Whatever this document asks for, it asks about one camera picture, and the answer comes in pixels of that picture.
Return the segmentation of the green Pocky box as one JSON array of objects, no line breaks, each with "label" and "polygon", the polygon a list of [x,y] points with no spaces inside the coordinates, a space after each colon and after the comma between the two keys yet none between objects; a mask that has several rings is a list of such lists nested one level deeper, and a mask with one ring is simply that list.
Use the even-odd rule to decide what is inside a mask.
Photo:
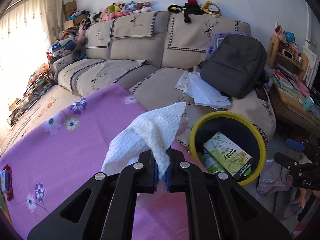
[{"label": "green Pocky box", "polygon": [[221,132],[215,133],[203,147],[236,180],[251,172],[254,159]]}]

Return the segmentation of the white paper towel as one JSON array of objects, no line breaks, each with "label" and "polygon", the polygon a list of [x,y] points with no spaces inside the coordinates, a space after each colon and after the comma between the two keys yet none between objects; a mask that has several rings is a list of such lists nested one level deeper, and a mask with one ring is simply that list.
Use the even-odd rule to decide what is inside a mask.
[{"label": "white paper towel", "polygon": [[101,171],[107,175],[119,173],[135,163],[142,152],[150,150],[158,166],[158,177],[163,178],[170,165],[166,151],[188,126],[186,106],[185,102],[178,102],[135,118],[110,142]]}]

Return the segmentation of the green white juice bottle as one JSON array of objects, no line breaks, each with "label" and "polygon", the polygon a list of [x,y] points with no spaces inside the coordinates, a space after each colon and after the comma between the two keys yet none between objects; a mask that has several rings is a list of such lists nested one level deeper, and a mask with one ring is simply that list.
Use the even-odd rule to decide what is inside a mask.
[{"label": "green white juice bottle", "polygon": [[210,174],[216,174],[225,171],[224,168],[210,155],[205,148],[203,149],[201,161]]}]

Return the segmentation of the yellow rimmed trash bin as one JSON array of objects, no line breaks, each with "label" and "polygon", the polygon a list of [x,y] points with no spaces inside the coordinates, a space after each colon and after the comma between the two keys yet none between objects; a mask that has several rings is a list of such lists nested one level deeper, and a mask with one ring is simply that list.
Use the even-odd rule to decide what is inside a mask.
[{"label": "yellow rimmed trash bin", "polygon": [[243,116],[215,111],[191,129],[189,150],[210,173],[227,172],[241,186],[256,180],[265,161],[268,138]]}]

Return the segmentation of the purple floral tablecloth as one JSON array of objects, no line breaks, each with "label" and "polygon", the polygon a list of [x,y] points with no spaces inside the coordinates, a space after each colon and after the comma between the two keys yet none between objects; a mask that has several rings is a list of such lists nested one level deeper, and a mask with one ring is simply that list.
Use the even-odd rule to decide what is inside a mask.
[{"label": "purple floral tablecloth", "polygon": [[[33,227],[102,172],[110,142],[145,112],[127,89],[114,84],[59,111],[12,146],[1,157],[1,167],[11,168],[14,192],[1,239],[28,239]],[[199,167],[175,142],[169,148]],[[131,239],[189,239],[185,194],[169,192],[166,172],[160,179],[158,166],[156,174],[156,191],[137,194]]]}]

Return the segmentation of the blue tissue pack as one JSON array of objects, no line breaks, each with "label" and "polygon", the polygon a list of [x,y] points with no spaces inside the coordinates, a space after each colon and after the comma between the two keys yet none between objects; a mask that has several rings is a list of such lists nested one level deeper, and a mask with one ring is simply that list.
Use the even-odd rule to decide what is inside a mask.
[{"label": "blue tissue pack", "polygon": [[10,173],[7,170],[1,171],[1,191],[10,193]]}]

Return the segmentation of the wooden side shelf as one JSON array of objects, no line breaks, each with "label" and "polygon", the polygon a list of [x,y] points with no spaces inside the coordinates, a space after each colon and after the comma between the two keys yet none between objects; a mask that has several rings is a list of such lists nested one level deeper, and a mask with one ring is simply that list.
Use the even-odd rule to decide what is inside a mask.
[{"label": "wooden side shelf", "polygon": [[272,35],[266,64],[273,72],[270,97],[277,118],[319,136],[319,107],[303,81],[309,65],[306,55],[283,36]]}]

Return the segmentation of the white papers on sofa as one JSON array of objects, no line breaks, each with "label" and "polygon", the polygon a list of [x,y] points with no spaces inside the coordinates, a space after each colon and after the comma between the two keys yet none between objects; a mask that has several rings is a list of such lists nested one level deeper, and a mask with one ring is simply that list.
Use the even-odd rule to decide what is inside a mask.
[{"label": "white papers on sofa", "polygon": [[194,104],[198,106],[214,109],[229,109],[232,106],[229,97],[222,95],[219,90],[206,83],[199,73],[184,71],[175,88],[191,97]]}]

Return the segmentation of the dark grey backpack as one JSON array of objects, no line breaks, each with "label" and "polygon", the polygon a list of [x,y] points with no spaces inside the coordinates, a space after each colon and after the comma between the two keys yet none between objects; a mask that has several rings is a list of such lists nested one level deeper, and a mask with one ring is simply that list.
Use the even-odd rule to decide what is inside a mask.
[{"label": "dark grey backpack", "polygon": [[267,52],[257,39],[227,34],[217,49],[199,65],[201,78],[237,99],[244,98],[264,70]]}]

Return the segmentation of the beige sectional sofa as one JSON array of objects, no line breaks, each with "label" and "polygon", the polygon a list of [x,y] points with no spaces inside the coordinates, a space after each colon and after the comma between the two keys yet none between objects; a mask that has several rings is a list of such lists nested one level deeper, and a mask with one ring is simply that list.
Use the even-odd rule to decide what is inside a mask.
[{"label": "beige sectional sofa", "polygon": [[67,55],[50,66],[55,81],[76,95],[88,96],[112,84],[128,89],[147,110],[187,103],[189,126],[212,107],[198,106],[176,85],[182,74],[206,58],[206,50],[216,34],[243,35],[240,57],[231,49],[226,59],[233,69],[220,66],[209,72],[216,87],[230,97],[227,111],[249,120],[268,143],[276,130],[274,111],[264,87],[256,83],[259,74],[252,60],[265,62],[264,46],[251,36],[250,26],[232,18],[192,15],[185,23],[180,14],[168,11],[140,12],[91,25],[82,41],[86,58]]}]

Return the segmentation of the yellow plush toy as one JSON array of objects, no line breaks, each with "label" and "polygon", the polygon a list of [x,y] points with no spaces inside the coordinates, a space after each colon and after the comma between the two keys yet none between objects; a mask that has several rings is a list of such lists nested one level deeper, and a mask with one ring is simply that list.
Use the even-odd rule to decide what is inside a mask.
[{"label": "yellow plush toy", "polygon": [[204,5],[201,7],[201,9],[205,13],[210,14],[215,18],[220,16],[220,12],[221,12],[220,8],[215,3],[211,2],[211,1],[206,1],[204,3]]}]

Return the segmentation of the sheer window curtain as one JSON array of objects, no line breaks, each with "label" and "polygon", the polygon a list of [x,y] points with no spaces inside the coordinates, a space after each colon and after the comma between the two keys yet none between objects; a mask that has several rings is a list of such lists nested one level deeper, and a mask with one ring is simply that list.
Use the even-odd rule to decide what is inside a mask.
[{"label": "sheer window curtain", "polygon": [[46,61],[62,29],[63,0],[24,0],[1,18],[1,120],[23,95],[29,77]]}]

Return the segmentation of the black plush toy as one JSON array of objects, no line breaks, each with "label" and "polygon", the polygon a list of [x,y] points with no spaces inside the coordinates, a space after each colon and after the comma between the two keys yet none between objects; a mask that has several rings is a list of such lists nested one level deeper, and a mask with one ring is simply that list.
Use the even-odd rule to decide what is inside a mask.
[{"label": "black plush toy", "polygon": [[184,4],[184,6],[172,4],[168,6],[167,10],[175,14],[179,14],[181,12],[184,16],[184,22],[186,24],[191,23],[191,18],[189,16],[190,14],[193,14],[193,15],[205,14],[205,12],[199,6],[197,0],[188,0],[187,3]]}]

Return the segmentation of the pile of plush toys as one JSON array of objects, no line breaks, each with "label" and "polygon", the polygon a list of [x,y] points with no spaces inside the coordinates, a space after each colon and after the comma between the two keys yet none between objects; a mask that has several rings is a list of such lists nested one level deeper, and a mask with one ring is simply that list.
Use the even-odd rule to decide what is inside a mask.
[{"label": "pile of plush toys", "polygon": [[150,12],[153,11],[152,2],[135,2],[131,1],[129,3],[113,3],[106,7],[100,14],[99,22],[110,21],[118,17],[127,16],[131,14],[136,14],[140,12]]}]

